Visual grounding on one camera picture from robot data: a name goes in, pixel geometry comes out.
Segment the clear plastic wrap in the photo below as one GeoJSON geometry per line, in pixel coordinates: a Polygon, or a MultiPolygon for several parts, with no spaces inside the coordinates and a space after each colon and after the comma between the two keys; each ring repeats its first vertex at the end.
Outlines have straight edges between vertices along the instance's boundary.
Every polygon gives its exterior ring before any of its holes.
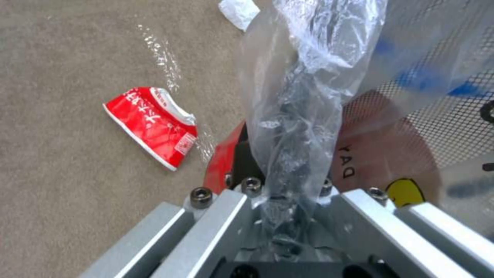
{"type": "Polygon", "coordinates": [[[385,10],[386,0],[275,0],[242,40],[241,95],[252,154],[266,175],[262,216],[275,256],[299,249],[333,158],[342,102],[359,88],[385,10]]]}
{"type": "Polygon", "coordinates": [[[490,90],[492,84],[473,88],[464,82],[494,66],[492,50],[482,43],[494,23],[493,7],[489,0],[392,2],[359,93],[390,80],[400,93],[387,95],[389,105],[355,133],[396,122],[451,91],[490,90]]]}

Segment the beige carpet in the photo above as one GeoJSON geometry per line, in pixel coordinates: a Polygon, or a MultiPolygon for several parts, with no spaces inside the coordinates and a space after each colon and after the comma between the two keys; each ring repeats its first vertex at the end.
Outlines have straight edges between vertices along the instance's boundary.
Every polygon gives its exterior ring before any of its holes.
{"type": "Polygon", "coordinates": [[[218,2],[0,0],[0,277],[77,276],[160,202],[202,184],[197,149],[173,173],[101,103],[166,86],[147,32],[181,70],[175,101],[223,139],[243,117],[242,32],[218,2]]]}

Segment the hex bolt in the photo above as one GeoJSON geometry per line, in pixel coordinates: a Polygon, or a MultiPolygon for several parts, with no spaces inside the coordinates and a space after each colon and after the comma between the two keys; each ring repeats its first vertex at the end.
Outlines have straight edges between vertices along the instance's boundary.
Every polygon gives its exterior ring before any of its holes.
{"type": "Polygon", "coordinates": [[[228,188],[230,188],[230,187],[232,186],[232,182],[233,182],[233,180],[232,180],[232,174],[230,174],[230,173],[226,173],[226,174],[225,174],[225,185],[226,185],[228,188]]]}
{"type": "Polygon", "coordinates": [[[248,177],[242,180],[242,193],[249,197],[257,197],[261,194],[261,180],[248,177]]]}
{"type": "Polygon", "coordinates": [[[377,187],[371,187],[367,189],[367,194],[376,200],[381,205],[385,206],[386,201],[388,200],[388,194],[377,187]]]}
{"type": "Polygon", "coordinates": [[[190,192],[190,204],[196,209],[208,208],[213,203],[213,193],[207,187],[197,187],[190,192]]]}
{"type": "Polygon", "coordinates": [[[333,188],[333,184],[328,178],[326,178],[324,180],[323,188],[321,188],[321,193],[319,193],[319,197],[329,196],[331,194],[332,188],[333,188]]]}

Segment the white paper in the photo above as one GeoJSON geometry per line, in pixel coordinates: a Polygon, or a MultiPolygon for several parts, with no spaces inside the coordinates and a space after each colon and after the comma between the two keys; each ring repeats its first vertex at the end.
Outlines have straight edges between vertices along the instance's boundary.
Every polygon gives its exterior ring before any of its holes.
{"type": "Polygon", "coordinates": [[[259,8],[252,0],[223,0],[218,7],[233,25],[244,32],[259,13],[259,8]]]}

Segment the yellow smiley face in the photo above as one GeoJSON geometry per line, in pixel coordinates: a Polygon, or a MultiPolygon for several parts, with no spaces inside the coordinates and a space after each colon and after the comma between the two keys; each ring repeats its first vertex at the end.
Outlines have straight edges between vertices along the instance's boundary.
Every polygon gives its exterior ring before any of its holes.
{"type": "Polygon", "coordinates": [[[422,191],[412,179],[399,179],[386,188],[386,193],[396,207],[420,204],[425,201],[422,191]]]}

